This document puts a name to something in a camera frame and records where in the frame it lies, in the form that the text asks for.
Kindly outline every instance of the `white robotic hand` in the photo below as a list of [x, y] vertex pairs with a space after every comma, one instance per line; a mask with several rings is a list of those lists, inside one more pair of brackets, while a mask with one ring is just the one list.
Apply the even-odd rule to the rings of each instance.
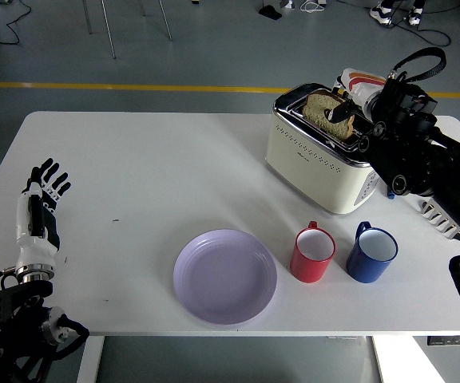
[[17, 204], [17, 244], [21, 248], [15, 275], [19, 282], [49, 280], [54, 276], [54, 255], [60, 248], [54, 211], [70, 188], [67, 173], [51, 180], [60, 165], [49, 158], [33, 168]]

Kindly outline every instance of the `chair leg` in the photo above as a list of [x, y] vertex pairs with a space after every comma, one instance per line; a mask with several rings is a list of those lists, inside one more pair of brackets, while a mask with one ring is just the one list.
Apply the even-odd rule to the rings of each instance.
[[111, 45], [111, 51], [113, 52], [113, 58], [117, 58], [117, 56], [115, 55], [115, 49], [113, 48], [113, 40], [111, 40], [111, 32], [109, 32], [108, 16], [105, 13], [104, 0], [101, 0], [101, 4], [102, 4], [102, 11], [104, 12], [105, 26], [108, 29], [109, 44]]
[[88, 25], [88, 33], [92, 34], [92, 26], [89, 24], [88, 7], [86, 6], [86, 0], [83, 0], [83, 6], [85, 8], [85, 18], [86, 24]]
[[143, 16], [145, 16], [145, 8], [143, 8], [143, 3], [141, 2], [141, 0], [137, 0], [137, 3], [140, 5], [141, 13], [143, 14]]
[[165, 9], [163, 8], [163, 2], [159, 0], [159, 5], [161, 6], [161, 11], [163, 13], [163, 18], [165, 18], [166, 30], [168, 31], [169, 40], [172, 40], [172, 34], [169, 32], [168, 21], [166, 20]]

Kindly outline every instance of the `purple plate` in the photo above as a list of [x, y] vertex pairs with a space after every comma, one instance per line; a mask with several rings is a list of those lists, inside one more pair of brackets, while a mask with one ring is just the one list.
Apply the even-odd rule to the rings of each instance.
[[207, 322], [234, 325], [260, 314], [276, 289], [268, 249], [237, 230], [202, 234], [180, 252], [173, 285], [180, 303]]

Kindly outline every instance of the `toaster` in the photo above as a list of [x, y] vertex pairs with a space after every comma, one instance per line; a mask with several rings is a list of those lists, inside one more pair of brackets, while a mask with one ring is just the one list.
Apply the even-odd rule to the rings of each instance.
[[371, 123], [355, 115], [353, 133], [341, 141], [303, 117], [307, 96], [331, 90], [321, 84], [294, 88], [274, 103], [267, 163], [299, 192], [332, 214], [360, 207], [375, 190], [379, 176], [358, 150]]

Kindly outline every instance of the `shoe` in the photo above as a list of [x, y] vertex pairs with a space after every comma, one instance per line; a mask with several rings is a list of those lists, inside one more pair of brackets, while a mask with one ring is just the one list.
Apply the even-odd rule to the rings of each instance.
[[417, 26], [420, 24], [420, 18], [422, 17], [422, 8], [412, 8], [409, 11], [409, 23], [411, 26]]
[[388, 25], [391, 23], [391, 8], [385, 8], [378, 4], [371, 9], [371, 16], [382, 26]]

